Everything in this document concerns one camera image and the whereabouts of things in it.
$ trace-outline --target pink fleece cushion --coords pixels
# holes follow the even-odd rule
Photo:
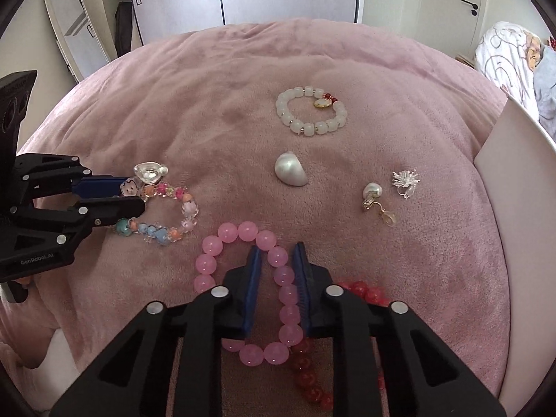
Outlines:
[[[305,85],[345,103],[345,127],[307,138],[282,125],[278,94]],[[296,99],[290,109],[305,122],[330,118],[331,109],[311,103]],[[225,221],[251,220],[274,231],[288,251],[304,240],[310,260],[335,280],[364,280],[406,301],[497,393],[508,351],[508,278],[473,158],[503,104],[504,94],[473,69],[363,25],[225,26],[138,49],[71,91],[24,151],[77,155],[95,174],[167,164],[168,181],[195,195],[199,223],[169,247],[95,229],[72,266],[35,278],[40,297],[82,370],[149,301],[193,299],[201,240]],[[274,176],[274,162],[287,150],[309,176],[305,187]],[[391,175],[413,168],[422,181],[405,201]],[[398,216],[396,227],[386,226],[376,208],[362,211],[361,192],[371,181],[383,186],[381,202]],[[177,210],[175,202],[153,199],[143,219],[175,224]],[[245,242],[224,246],[217,283],[244,264],[247,251]],[[280,327],[272,273],[264,267],[252,337],[262,345],[276,341]],[[32,311],[31,303],[4,306],[5,327]],[[27,324],[39,334],[36,315]],[[26,354],[21,337],[10,343]],[[315,361],[329,384],[324,346]],[[225,415],[321,415],[304,403],[285,366],[249,369],[236,353],[222,357]]]

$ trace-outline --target colorful bead bracelet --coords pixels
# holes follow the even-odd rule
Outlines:
[[[180,227],[163,226],[159,223],[147,224],[140,222],[137,218],[129,220],[119,220],[115,227],[116,233],[124,237],[131,234],[141,234],[145,236],[145,240],[150,242],[156,240],[159,244],[166,246],[170,243],[183,238],[187,232],[191,232],[197,224],[196,217],[199,208],[193,196],[188,193],[186,187],[174,187],[166,182],[156,183],[168,171],[168,168],[158,163],[142,163],[134,168],[136,177],[127,179],[120,186],[122,195],[140,196],[145,202],[152,197],[169,197],[181,202],[181,212],[183,220]]]

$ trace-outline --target baroque pearl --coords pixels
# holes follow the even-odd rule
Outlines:
[[[278,157],[274,164],[274,172],[287,185],[302,187],[309,182],[307,174],[293,152],[286,152]]]
[[[377,199],[382,196],[382,191],[382,186],[378,183],[371,182],[363,189],[363,199],[368,199],[369,197]]]

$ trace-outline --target pink bead bracelet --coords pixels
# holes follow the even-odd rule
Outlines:
[[[276,246],[276,235],[268,230],[259,232],[257,225],[251,221],[244,221],[236,227],[231,222],[225,222],[218,228],[218,236],[209,235],[202,241],[201,254],[195,260],[195,269],[200,273],[194,281],[193,287],[197,293],[202,293],[216,286],[211,276],[216,271],[215,256],[223,250],[223,243],[233,243],[237,238],[251,242],[255,240],[258,248],[268,251],[267,261],[275,268],[274,282],[280,286],[278,299],[284,306],[280,310],[280,321],[284,324],[278,332],[279,342],[272,342],[264,349],[255,344],[245,344],[243,340],[222,339],[222,346],[227,351],[239,351],[240,360],[249,367],[260,365],[263,360],[273,365],[279,365],[290,357],[289,347],[297,345],[303,339],[303,330],[299,323],[301,314],[297,306],[297,287],[294,285],[294,270],[287,263],[287,252]]]

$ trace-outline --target gold charm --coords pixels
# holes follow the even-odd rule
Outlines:
[[[318,99],[313,102],[316,108],[328,108],[332,106],[332,99]]]

